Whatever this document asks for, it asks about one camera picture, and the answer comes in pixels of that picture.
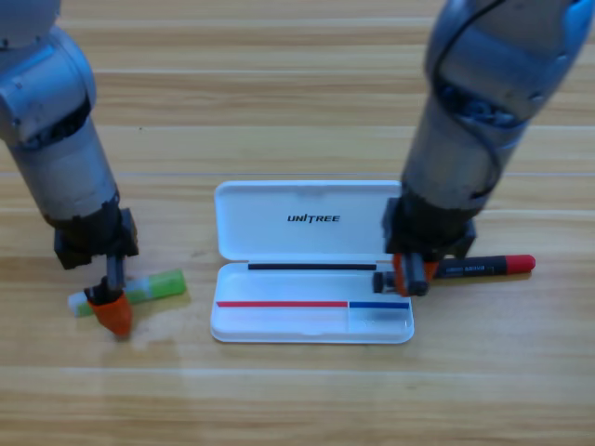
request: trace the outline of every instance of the robotic arm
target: robotic arm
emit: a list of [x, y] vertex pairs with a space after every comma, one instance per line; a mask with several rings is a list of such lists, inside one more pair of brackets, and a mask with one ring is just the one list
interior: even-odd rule
[[60, 0], [0, 0], [0, 139], [8, 145], [39, 210], [55, 228], [65, 269], [107, 257], [107, 276], [86, 290], [101, 323], [127, 335], [124, 258], [139, 253], [90, 113], [91, 67], [54, 26]]
[[430, 96], [384, 217], [402, 295], [424, 295], [438, 262], [464, 257], [531, 120], [588, 37], [593, 0], [450, 0], [426, 56]]

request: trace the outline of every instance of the glue stick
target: glue stick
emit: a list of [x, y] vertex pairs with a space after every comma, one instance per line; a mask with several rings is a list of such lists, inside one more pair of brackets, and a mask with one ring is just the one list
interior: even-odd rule
[[[186, 281], [181, 269], [160, 272], [142, 279], [127, 281], [124, 292], [130, 305], [136, 305], [149, 300], [181, 295], [186, 291]], [[77, 318], [93, 315], [93, 310], [86, 302], [84, 292], [68, 297], [68, 307]]]

